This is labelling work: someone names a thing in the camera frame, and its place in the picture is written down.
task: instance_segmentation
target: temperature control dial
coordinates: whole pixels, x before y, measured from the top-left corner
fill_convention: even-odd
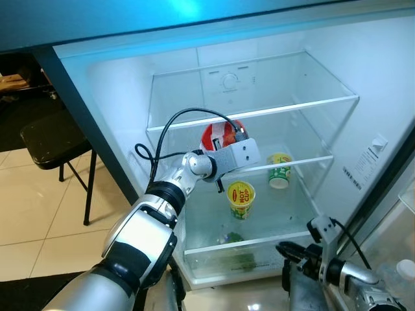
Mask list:
[[[222,85],[225,89],[235,89],[238,77],[233,73],[227,73],[222,78]]]

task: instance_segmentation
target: refrigerator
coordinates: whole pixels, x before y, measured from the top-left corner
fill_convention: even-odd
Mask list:
[[[171,14],[202,20],[198,1],[178,3]],[[247,219],[234,219],[226,193],[203,181],[179,217],[174,258],[197,289],[281,274],[275,245],[309,245],[306,223],[319,214],[363,242],[391,210],[377,207],[414,169],[414,5],[331,1],[241,16],[224,5],[231,18],[68,40],[35,55],[131,203],[150,171],[135,144],[154,153],[181,109],[219,111],[257,141],[260,162],[222,179],[225,189],[237,180],[254,187]],[[199,148],[216,122],[182,115],[161,154]],[[276,153],[292,161],[269,163]],[[172,161],[160,162],[156,179]],[[289,186],[274,189],[270,170],[281,167],[290,169]],[[226,241],[230,233],[237,242]]]

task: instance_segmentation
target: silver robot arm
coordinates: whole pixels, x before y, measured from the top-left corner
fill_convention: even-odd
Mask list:
[[[293,242],[280,242],[276,247],[285,258],[297,263],[298,271],[323,286],[337,286],[354,301],[356,311],[406,310],[388,293],[385,282],[375,272],[337,258],[339,232],[335,221],[320,215],[313,218],[307,228],[314,241],[321,243],[321,246],[311,244],[304,248]]]
[[[196,182],[217,181],[259,158],[253,139],[205,154],[185,154],[112,228],[103,260],[73,279],[44,310],[132,310],[138,291],[156,284],[166,269],[177,243],[174,226]]]

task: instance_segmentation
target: open refrigerator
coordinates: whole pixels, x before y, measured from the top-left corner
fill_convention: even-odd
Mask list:
[[[57,45],[54,51],[138,195],[169,118],[200,107],[241,121],[261,161],[226,174],[224,188],[249,182],[246,220],[232,218],[226,193],[200,181],[175,228],[174,251],[192,289],[281,273],[282,240],[307,246],[306,223],[353,219],[415,125],[413,11],[281,27],[286,13]],[[187,113],[161,154],[199,148],[220,118]],[[269,164],[283,152],[290,163]],[[171,159],[162,160],[158,175]],[[290,167],[286,189],[269,170]],[[223,243],[237,233],[240,241]]]

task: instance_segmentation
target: cable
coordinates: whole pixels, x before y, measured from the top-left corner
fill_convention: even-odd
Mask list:
[[[146,153],[147,153],[147,157],[145,156],[145,155],[143,155],[139,150],[138,150],[138,148],[139,147],[141,147],[142,149],[144,149],[145,151],[146,151]],[[140,144],[140,143],[138,143],[138,144],[136,144],[135,146],[134,146],[134,149],[136,150],[136,153],[137,153],[137,155],[139,156],[139,157],[142,157],[143,159],[145,159],[145,160],[150,160],[150,164],[151,164],[151,170],[153,170],[153,167],[154,167],[154,157],[153,157],[153,155],[151,154],[151,151],[147,148],[147,146],[145,145],[145,144]],[[178,155],[180,155],[180,154],[186,154],[187,152],[173,152],[172,154],[167,154],[167,155],[163,155],[163,156],[161,156],[161,157],[159,157],[158,159],[159,160],[162,160],[162,159],[167,159],[168,157],[174,157],[174,156],[178,156]]]
[[[363,255],[363,252],[362,252],[361,248],[356,243],[356,240],[352,237],[350,232],[337,219],[334,219],[334,218],[330,218],[330,219],[331,219],[331,222],[333,223],[333,225],[338,225],[340,228],[342,228],[344,234],[348,236],[348,238],[350,239],[350,242],[355,246],[355,248],[356,248],[357,252],[359,253],[359,256],[361,257],[361,259],[362,259],[364,265],[366,266],[366,268],[368,268],[369,270],[372,270],[372,268],[369,265],[368,260]]]
[[[174,120],[177,119],[180,115],[183,115],[184,113],[191,112],[191,111],[201,111],[201,112],[207,112],[211,113],[213,115],[217,115],[225,120],[227,120],[235,129],[235,133],[239,132],[241,129],[239,128],[239,125],[236,122],[233,122],[231,119],[229,119],[227,116],[216,112],[214,110],[205,109],[205,108],[187,108],[180,110],[179,112],[175,113],[170,120],[166,123],[164,126],[163,131],[160,134],[160,138],[158,140],[157,149],[156,149],[156,155],[154,156],[154,165],[152,166],[152,170],[150,172],[150,181],[148,183],[152,183],[154,181],[154,178],[156,177],[157,173],[157,167],[158,167],[158,161],[161,159],[160,152],[161,152],[161,146],[163,144],[164,137],[167,133],[167,130],[169,129],[169,126],[174,122]]]

